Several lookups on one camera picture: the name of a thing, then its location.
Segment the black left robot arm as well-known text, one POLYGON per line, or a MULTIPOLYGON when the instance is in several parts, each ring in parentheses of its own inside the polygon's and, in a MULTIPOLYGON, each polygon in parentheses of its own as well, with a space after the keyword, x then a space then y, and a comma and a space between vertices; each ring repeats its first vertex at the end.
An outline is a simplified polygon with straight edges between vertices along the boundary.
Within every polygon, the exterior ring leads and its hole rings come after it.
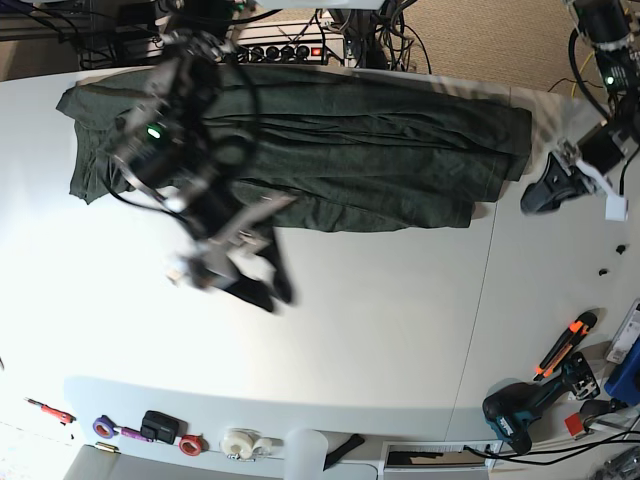
POLYGON ((639 17, 627 1, 566 1, 574 29, 567 51, 574 83, 601 121, 577 142, 561 139, 547 156, 540 178, 527 186, 521 201, 526 215, 557 211, 586 195, 605 197, 605 218, 628 217, 626 175, 639 151, 624 145, 639 142, 639 17), (577 65, 576 45, 583 40, 599 71, 607 104, 601 105, 586 86, 577 65))

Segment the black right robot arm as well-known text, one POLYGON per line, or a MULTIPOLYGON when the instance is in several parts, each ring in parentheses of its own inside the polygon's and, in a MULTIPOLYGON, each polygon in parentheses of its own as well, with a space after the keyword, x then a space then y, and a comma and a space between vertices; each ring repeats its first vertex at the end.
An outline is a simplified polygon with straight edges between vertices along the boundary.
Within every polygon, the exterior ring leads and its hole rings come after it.
POLYGON ((154 201, 154 210, 177 220, 189 235, 189 249, 167 272, 172 283, 221 290, 272 312, 276 301, 291 303, 294 290, 271 219, 296 197, 268 191, 245 205, 231 191, 257 154, 257 88, 233 60, 232 41, 190 29, 161 39, 169 55, 152 68, 110 160, 134 189, 154 201), (249 120, 239 132, 215 138, 204 117, 222 94, 222 64, 248 90, 249 120))

